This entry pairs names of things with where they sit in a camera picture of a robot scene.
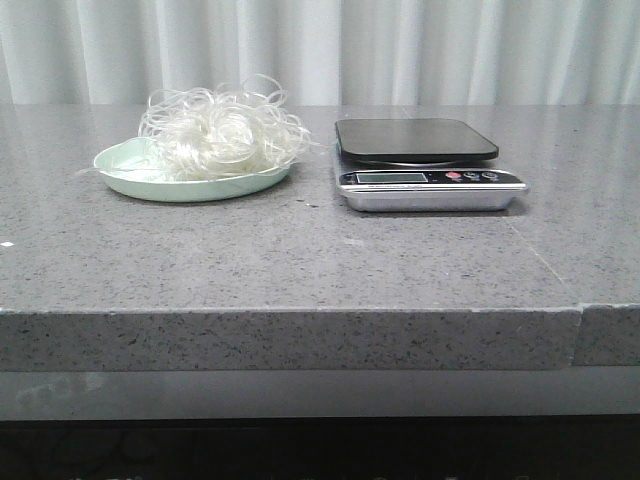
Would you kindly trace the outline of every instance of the granite countertop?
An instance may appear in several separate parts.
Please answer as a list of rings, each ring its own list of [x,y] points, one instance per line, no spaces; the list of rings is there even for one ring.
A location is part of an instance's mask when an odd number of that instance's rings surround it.
[[[640,107],[299,107],[463,120],[530,193],[371,214],[333,149],[247,197],[159,204],[74,176],[144,107],[0,107],[0,370],[560,369],[640,364]]]

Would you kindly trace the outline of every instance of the plate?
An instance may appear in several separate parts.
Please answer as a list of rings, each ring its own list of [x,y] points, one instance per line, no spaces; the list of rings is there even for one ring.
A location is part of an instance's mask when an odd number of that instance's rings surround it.
[[[104,183],[116,192],[157,202],[208,202],[240,197],[275,185],[289,166],[219,180],[169,182],[162,173],[141,166],[151,140],[136,137],[100,152],[93,160]]]

